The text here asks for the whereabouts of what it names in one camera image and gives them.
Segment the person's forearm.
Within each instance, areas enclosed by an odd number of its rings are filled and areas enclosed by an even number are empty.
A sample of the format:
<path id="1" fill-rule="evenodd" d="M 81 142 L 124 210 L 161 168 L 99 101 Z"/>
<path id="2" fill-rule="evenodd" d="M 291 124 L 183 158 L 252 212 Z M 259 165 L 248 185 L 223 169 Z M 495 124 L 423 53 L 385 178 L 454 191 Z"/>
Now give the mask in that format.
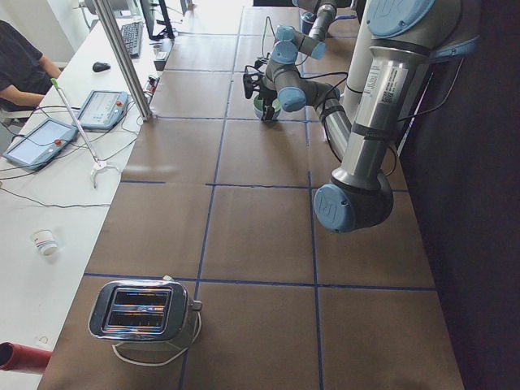
<path id="1" fill-rule="evenodd" d="M 52 87 L 50 79 L 57 79 L 60 75 L 60 69 L 53 71 L 51 74 L 46 71 L 35 71 L 25 80 L 19 82 L 21 89 L 13 84 L 2 89 L 1 98 L 17 106 L 36 107 Z"/>

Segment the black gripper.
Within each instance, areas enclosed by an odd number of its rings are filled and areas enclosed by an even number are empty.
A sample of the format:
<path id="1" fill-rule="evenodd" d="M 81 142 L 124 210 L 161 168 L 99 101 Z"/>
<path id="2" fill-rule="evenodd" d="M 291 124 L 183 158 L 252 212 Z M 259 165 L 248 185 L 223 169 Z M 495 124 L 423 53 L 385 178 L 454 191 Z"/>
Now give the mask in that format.
<path id="1" fill-rule="evenodd" d="M 262 121 L 272 121 L 275 113 L 273 102 L 277 98 L 276 89 L 266 86 L 264 79 L 259 81 L 259 99 L 262 100 Z"/>

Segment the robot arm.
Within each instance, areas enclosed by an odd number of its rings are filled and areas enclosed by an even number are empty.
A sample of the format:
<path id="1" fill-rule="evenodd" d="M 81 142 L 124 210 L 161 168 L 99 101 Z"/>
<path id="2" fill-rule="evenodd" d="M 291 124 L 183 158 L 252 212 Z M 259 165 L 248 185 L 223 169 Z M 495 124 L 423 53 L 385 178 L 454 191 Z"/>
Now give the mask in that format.
<path id="1" fill-rule="evenodd" d="M 321 0 L 292 1 L 292 4 L 313 14 L 314 22 L 306 32 L 300 32 L 290 25 L 279 25 L 275 31 L 270 60 L 282 65 L 294 65 L 299 54 L 321 59 L 326 51 L 327 32 L 336 19 L 339 3 Z"/>
<path id="2" fill-rule="evenodd" d="M 315 21 L 308 33 L 279 26 L 266 69 L 257 81 L 244 75 L 245 93 L 262 103 L 261 120 L 283 111 L 315 109 L 341 164 L 314 196 L 318 221 L 332 232 L 382 223 L 393 195 L 381 165 L 394 140 L 402 107 L 420 67 L 469 54 L 479 37 L 478 1 L 368 1 L 346 86 L 303 78 L 299 54 L 323 57 L 325 38 L 342 1 L 300 1 Z"/>

